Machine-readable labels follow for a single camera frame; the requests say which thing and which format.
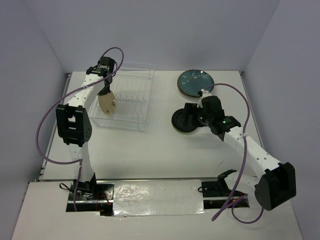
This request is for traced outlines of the blue floral white plate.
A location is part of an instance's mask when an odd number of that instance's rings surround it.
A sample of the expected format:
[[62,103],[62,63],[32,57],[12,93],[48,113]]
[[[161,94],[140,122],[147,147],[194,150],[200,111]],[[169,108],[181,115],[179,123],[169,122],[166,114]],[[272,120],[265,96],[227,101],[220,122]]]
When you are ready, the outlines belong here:
[[190,99],[199,99],[200,98],[198,92],[196,90],[194,90],[193,88],[189,88],[189,87],[183,88],[183,87],[179,87],[179,86],[177,88],[178,88],[179,92],[187,98],[190,98]]

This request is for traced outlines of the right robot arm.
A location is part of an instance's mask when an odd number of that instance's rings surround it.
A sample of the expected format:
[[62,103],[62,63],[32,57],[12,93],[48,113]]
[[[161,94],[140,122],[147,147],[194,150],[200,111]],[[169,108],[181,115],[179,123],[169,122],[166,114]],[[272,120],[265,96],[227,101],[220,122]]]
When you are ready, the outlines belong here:
[[233,116],[226,116],[217,96],[202,96],[195,113],[199,125],[209,127],[214,135],[237,153],[246,154],[245,162],[258,178],[254,196],[264,210],[271,211],[296,196],[294,166],[271,156],[246,134],[245,127],[239,121]]

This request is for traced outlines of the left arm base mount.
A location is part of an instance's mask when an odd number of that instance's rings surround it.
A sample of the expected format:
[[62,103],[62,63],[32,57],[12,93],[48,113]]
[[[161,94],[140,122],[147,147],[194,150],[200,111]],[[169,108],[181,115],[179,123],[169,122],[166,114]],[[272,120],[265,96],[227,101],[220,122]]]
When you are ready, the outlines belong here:
[[60,183],[59,188],[68,192],[65,211],[67,213],[96,212],[100,216],[114,215],[113,203],[115,184],[108,181],[79,183],[75,191],[76,180],[71,184]]

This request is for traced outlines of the cream beige plate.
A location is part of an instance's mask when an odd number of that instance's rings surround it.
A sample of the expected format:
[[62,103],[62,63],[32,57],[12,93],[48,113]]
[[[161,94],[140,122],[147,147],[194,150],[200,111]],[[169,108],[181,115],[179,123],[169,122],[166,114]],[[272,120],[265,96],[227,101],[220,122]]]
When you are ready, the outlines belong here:
[[98,95],[98,103],[105,115],[113,115],[116,111],[116,98],[112,91],[105,95]]

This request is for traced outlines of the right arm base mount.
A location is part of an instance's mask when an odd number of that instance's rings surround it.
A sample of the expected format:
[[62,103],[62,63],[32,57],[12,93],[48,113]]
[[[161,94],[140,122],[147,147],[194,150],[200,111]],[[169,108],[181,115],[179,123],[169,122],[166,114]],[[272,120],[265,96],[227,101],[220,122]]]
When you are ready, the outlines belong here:
[[228,187],[225,178],[235,172],[236,170],[234,169],[227,170],[218,175],[214,180],[201,182],[197,191],[202,193],[203,207],[205,210],[220,209],[223,206],[232,191],[232,187]]

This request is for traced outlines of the black plate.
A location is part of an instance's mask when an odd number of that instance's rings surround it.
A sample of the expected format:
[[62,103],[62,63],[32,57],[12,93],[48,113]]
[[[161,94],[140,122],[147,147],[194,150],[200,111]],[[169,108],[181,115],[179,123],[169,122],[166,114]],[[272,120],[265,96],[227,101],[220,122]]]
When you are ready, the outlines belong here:
[[184,109],[176,110],[171,117],[172,126],[181,131],[193,131],[192,118],[184,115]]

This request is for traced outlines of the dark green patterned plate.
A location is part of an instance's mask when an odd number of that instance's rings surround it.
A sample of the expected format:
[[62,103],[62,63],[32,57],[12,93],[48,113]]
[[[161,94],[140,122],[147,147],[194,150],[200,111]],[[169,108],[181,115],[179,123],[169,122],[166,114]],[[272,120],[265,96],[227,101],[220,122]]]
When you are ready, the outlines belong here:
[[180,134],[185,134],[185,135],[191,135],[197,132],[197,129],[194,129],[193,131],[181,131],[179,129],[175,129],[178,133]]

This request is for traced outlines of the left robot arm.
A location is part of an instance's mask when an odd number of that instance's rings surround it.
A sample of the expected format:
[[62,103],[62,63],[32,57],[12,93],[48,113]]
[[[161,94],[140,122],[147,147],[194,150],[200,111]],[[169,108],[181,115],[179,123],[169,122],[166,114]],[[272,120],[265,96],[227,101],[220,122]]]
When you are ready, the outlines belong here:
[[78,164],[68,189],[74,199],[99,198],[103,187],[97,184],[96,162],[100,163],[101,172],[107,174],[107,165],[116,161],[140,164],[142,160],[155,158],[156,152],[152,147],[132,134],[116,136],[112,133],[110,139],[98,139],[100,133],[93,133],[98,125],[90,120],[88,110],[95,104],[100,105],[104,116],[113,115],[116,110],[116,99],[110,85],[118,69],[114,59],[102,56],[97,65],[86,70],[82,86],[70,92],[72,98],[55,108],[58,135],[67,146],[71,163]]

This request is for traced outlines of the dark teal speckled plate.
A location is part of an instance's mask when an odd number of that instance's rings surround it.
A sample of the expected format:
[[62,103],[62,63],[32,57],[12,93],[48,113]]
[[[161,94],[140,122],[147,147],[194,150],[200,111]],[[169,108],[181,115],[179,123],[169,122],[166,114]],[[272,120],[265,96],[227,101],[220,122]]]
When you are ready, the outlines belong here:
[[214,88],[214,79],[203,70],[190,69],[180,74],[177,79],[177,86],[181,88],[193,88],[197,92],[206,89],[211,92]]

